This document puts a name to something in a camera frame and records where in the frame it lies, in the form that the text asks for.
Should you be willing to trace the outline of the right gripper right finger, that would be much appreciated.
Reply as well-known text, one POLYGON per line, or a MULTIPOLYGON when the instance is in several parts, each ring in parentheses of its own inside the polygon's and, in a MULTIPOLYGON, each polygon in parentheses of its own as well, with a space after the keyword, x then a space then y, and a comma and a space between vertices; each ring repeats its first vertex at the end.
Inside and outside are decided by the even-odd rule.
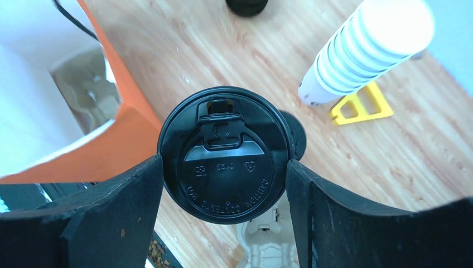
POLYGON ((287 165, 301 267, 471 267, 472 198, 419 212, 393 208, 287 165))

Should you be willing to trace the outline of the black plastic cup lid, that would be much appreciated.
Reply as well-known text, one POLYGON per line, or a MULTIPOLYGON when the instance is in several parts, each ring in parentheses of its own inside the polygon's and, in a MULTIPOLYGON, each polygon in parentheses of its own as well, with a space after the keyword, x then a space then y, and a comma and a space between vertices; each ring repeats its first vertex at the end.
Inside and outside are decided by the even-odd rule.
POLYGON ((280 113, 286 120, 293 138, 295 146, 295 159, 300 161, 303 158, 307 147, 307 136, 305 129, 302 123, 293 114, 283 110, 280 110, 280 113))

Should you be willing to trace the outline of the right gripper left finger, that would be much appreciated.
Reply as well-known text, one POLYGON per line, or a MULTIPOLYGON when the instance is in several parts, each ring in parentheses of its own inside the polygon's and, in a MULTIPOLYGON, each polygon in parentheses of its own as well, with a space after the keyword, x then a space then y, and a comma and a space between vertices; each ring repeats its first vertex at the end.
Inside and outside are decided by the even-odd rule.
POLYGON ((88 189, 1 214, 2 267, 144 267, 163 191, 154 155, 88 189))

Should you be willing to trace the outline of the orange paper takeout bag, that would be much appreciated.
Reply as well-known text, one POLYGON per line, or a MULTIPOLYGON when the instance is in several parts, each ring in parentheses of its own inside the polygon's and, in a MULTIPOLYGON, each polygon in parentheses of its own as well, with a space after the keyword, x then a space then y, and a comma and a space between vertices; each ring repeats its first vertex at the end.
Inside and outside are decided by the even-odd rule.
POLYGON ((1 2, 1 183, 105 181, 161 123, 85 1, 1 2))

